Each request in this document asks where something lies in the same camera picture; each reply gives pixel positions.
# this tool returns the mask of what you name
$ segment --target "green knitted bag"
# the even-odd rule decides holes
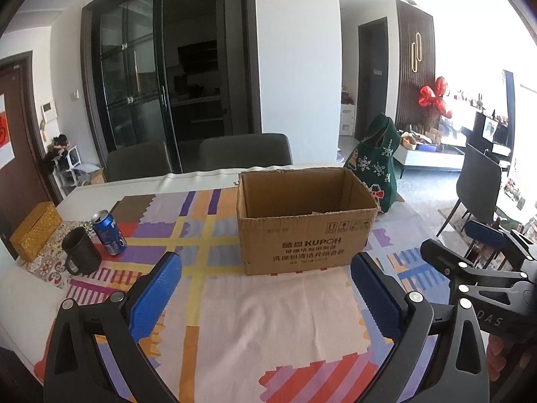
[[[397,195],[393,154],[400,142],[391,118],[377,115],[343,165],[367,186],[382,212],[388,212]]]

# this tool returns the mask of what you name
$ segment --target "human hand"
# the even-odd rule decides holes
[[[495,382],[500,377],[501,370],[507,363],[506,355],[509,353],[505,349],[505,342],[499,336],[489,335],[489,345],[487,346],[487,364],[489,369],[489,380]],[[530,353],[524,353],[518,363],[524,369],[530,362]]]

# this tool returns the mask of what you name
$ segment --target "gray chair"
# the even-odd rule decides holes
[[[223,168],[292,165],[291,148],[285,135],[262,133],[211,138],[200,145],[203,171]]]
[[[104,176],[106,181],[165,176],[173,172],[166,144],[145,142],[117,149],[108,154]]]
[[[492,224],[500,184],[500,166],[485,154],[467,144],[465,161],[457,180],[458,200],[446,221],[440,227],[437,236],[442,233],[442,230],[447,226],[461,203],[466,208],[466,212],[462,217],[464,218],[468,215],[466,222],[473,215],[480,223]]]

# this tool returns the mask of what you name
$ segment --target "white cabinet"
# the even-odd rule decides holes
[[[354,123],[356,120],[356,106],[354,104],[342,104],[339,114],[340,136],[354,136]]]

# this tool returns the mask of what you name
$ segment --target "mug handle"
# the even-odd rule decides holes
[[[65,258],[65,269],[69,274],[72,274],[73,276],[78,276],[81,273],[81,270],[79,269],[76,273],[71,269],[71,255],[67,255]]]

